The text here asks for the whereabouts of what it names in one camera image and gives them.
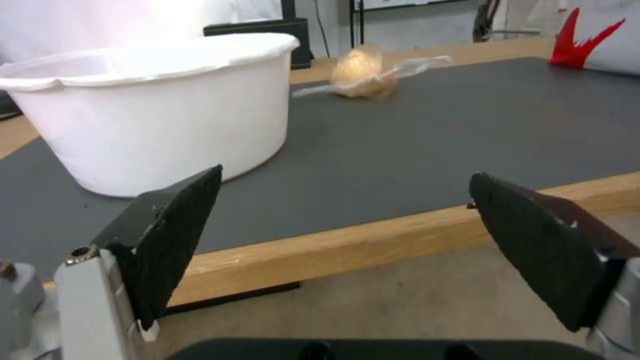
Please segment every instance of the gray table surface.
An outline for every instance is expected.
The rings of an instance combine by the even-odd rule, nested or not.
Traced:
[[[385,101],[292,99],[282,150],[223,185],[198,252],[463,204],[477,171],[538,189],[639,170],[639,99],[638,78],[533,58],[431,70]],[[0,161],[0,199],[0,258],[45,279],[129,203],[41,139]]]

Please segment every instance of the plastic bag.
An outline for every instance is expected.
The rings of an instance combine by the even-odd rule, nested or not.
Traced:
[[[363,45],[338,60],[328,85],[296,90],[293,97],[333,92],[346,97],[387,97],[397,80],[451,62],[450,56],[412,58],[383,71],[382,53],[375,45]]]

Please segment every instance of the wall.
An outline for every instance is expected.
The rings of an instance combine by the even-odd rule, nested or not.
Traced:
[[[317,0],[332,56],[351,48],[348,1]],[[365,41],[385,51],[470,43],[477,6],[478,0],[466,0],[365,12]],[[326,57],[314,0],[296,0],[296,12],[309,20],[311,51],[318,58]]]

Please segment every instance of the white fabric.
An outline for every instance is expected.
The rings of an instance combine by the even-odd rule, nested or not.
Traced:
[[[282,17],[280,0],[0,0],[0,58],[202,36],[202,28]]]

